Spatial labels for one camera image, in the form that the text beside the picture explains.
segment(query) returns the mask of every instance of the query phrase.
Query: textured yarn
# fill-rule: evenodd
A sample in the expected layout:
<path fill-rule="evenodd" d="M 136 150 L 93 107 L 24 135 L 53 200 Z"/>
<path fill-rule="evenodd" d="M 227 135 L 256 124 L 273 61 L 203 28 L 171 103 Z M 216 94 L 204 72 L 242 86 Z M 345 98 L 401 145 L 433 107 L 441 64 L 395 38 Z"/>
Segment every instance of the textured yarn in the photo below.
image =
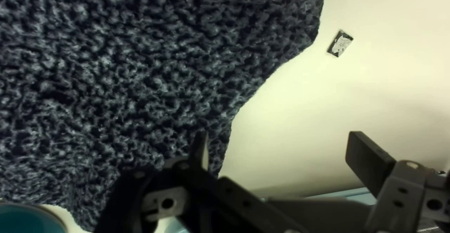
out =
<path fill-rule="evenodd" d="M 0 196 L 93 230 L 125 167 L 162 167 L 313 43 L 323 0 L 0 0 Z"/>

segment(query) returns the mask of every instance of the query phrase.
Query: mounting hole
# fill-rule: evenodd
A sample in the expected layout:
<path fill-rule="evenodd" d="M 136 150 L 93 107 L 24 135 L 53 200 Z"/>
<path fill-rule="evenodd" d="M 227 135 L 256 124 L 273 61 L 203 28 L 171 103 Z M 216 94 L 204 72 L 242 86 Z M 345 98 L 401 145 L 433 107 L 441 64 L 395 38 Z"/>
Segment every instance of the mounting hole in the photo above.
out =
<path fill-rule="evenodd" d="M 408 193 L 408 190 L 406 190 L 405 188 L 399 188 L 398 191 L 400 193 Z"/>
<path fill-rule="evenodd" d="M 403 207 L 403 202 L 401 201 L 394 201 L 393 203 L 396 207 Z"/>
<path fill-rule="evenodd" d="M 431 210 L 439 210 L 442 208 L 442 202 L 432 199 L 426 202 L 426 206 Z"/>
<path fill-rule="evenodd" d="M 163 209 L 170 209 L 174 204 L 175 204 L 174 200 L 166 198 L 164 199 L 164 201 L 162 201 L 161 206 Z"/>

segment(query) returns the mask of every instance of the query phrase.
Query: gray knitted blanket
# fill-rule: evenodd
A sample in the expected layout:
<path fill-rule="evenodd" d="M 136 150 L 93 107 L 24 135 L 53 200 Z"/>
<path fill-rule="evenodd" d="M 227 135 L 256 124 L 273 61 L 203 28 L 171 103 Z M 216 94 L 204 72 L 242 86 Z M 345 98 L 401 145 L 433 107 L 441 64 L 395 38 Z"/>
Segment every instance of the gray knitted blanket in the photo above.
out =
<path fill-rule="evenodd" d="M 313 43 L 323 0 L 0 0 L 0 196 L 93 230 L 121 169 L 210 135 Z"/>

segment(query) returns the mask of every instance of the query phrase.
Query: white wall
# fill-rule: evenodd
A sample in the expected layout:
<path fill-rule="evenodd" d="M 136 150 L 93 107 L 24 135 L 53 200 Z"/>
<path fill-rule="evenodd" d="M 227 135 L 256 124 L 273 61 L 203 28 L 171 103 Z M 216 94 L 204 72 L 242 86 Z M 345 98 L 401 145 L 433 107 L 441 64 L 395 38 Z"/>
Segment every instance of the white wall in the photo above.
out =
<path fill-rule="evenodd" d="M 355 40 L 336 58 L 326 50 L 339 29 Z M 449 41 L 450 0 L 325 0 L 315 43 L 236 116 L 221 175 L 260 195 L 355 187 L 350 130 L 397 159 L 445 168 Z"/>

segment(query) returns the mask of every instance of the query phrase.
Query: teal bowl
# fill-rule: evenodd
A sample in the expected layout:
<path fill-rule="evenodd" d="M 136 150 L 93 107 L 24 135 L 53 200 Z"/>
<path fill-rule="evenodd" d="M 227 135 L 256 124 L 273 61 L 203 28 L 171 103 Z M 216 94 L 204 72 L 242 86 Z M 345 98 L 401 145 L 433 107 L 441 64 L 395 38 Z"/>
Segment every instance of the teal bowl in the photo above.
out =
<path fill-rule="evenodd" d="M 0 233 L 66 233 L 66 227 L 44 208 L 0 203 Z"/>

